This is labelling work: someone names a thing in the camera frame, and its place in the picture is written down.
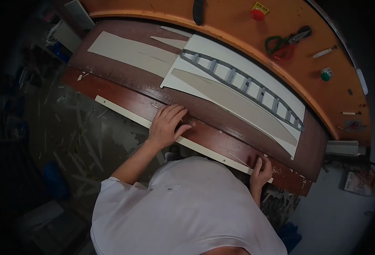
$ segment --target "white t-shirt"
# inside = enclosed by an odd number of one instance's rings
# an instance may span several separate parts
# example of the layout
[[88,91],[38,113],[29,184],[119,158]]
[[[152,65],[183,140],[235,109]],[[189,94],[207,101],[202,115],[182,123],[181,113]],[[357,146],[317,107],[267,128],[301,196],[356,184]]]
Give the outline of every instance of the white t-shirt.
[[287,254],[247,187],[203,157],[163,165],[149,182],[102,181],[92,216],[97,254],[198,255],[217,247]]

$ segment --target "hand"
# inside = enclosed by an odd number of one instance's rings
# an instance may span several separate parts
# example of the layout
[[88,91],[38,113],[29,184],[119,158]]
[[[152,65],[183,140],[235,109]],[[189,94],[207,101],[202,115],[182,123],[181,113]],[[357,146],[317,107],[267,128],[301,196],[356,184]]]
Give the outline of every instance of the hand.
[[[264,170],[261,171],[262,163],[264,162]],[[257,159],[256,167],[250,177],[251,189],[261,191],[262,186],[272,177],[271,161],[264,156]]]
[[183,132],[191,128],[190,125],[181,125],[175,131],[176,126],[186,113],[187,109],[180,105],[168,105],[160,108],[149,128],[149,138],[145,143],[152,145],[158,151],[173,144]]

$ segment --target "wooden work surface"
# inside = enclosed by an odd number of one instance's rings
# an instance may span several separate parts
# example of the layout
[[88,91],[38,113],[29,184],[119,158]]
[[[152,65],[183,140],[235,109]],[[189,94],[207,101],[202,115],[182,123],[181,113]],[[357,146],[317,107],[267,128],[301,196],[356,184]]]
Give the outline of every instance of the wooden work surface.
[[[255,0],[206,0],[204,24],[193,21],[193,0],[80,0],[91,18],[126,16],[148,18],[184,26],[217,38],[259,61],[277,74],[316,112],[335,140],[358,140],[371,145],[369,110],[358,75],[346,53],[326,22],[303,0],[262,0],[269,9],[264,21],[250,17]],[[312,36],[300,40],[292,59],[278,61],[267,54],[264,42],[270,36],[287,37],[309,25]],[[312,56],[337,45],[339,48],[319,58]],[[329,82],[320,79],[320,70],[330,67]],[[343,115],[342,112],[362,115]],[[360,120],[358,131],[347,132],[347,120]]]
[[[157,100],[149,98],[148,96],[141,95],[123,86],[118,86],[116,83],[106,79],[101,79],[93,74],[88,74],[81,80],[77,81],[80,74],[83,75],[81,70],[68,67],[61,82],[92,99],[95,99],[95,97],[99,95],[149,121],[154,119],[158,108],[165,105]],[[187,117],[184,118],[184,121],[190,123],[192,128],[187,130],[183,134],[183,137],[236,162],[239,161],[231,154],[240,158],[249,166],[254,167],[257,155],[263,154],[259,150],[246,145],[230,135],[219,132],[219,130],[190,115],[187,115]],[[274,178],[272,184],[302,196],[308,194],[309,189],[312,186],[312,181],[303,178],[296,171],[290,170],[277,160],[273,158],[270,158],[270,160],[273,167],[272,177]]]
[[179,54],[180,49],[156,41],[150,36],[188,40],[185,36],[161,29],[157,24],[128,20],[100,21],[87,34],[77,52],[71,57],[69,62],[71,67],[91,72],[164,104],[183,105],[192,116],[200,121],[275,158],[309,180],[317,180],[326,149],[327,135],[308,110],[305,110],[304,115],[305,131],[300,136],[294,160],[291,160],[287,151],[275,140],[216,104],[174,89],[161,89],[162,77],[129,64],[88,52],[88,48],[102,31],[150,44],[175,54]]

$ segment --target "red scissors handle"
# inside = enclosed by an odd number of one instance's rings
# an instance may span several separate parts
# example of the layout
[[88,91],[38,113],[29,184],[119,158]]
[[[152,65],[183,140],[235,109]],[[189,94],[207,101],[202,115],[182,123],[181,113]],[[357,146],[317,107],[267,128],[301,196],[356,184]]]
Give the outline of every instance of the red scissors handle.
[[294,51],[294,45],[288,44],[286,47],[274,52],[274,58],[278,60],[288,60],[292,57]]

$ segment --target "red button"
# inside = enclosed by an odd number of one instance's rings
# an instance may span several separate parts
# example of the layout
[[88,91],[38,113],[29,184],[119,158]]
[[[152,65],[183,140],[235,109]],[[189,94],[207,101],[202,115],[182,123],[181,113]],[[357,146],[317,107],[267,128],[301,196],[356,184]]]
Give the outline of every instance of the red button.
[[264,20],[265,15],[261,10],[253,9],[251,11],[251,17],[255,20],[262,21],[262,20]]

